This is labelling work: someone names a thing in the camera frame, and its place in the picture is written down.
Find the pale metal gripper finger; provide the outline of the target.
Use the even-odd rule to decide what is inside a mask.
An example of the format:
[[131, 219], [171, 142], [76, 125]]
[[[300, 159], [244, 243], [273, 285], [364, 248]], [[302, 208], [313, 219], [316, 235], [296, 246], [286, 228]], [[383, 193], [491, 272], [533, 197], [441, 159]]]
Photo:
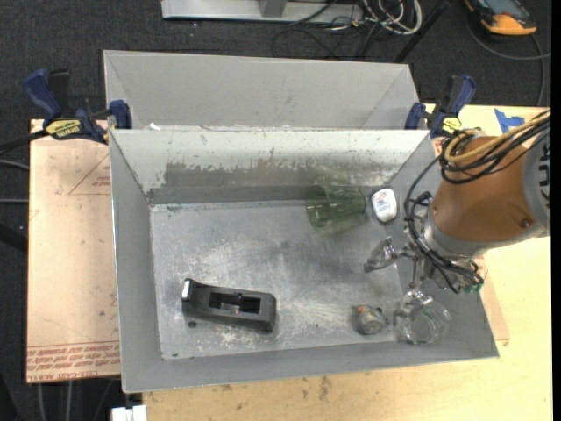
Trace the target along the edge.
[[386, 237], [372, 250], [371, 255], [364, 264], [364, 272], [372, 273], [373, 271], [387, 268], [397, 260], [397, 257], [393, 239]]
[[395, 311], [395, 317], [414, 319], [433, 302], [432, 296], [419, 289], [411, 289], [402, 297]]

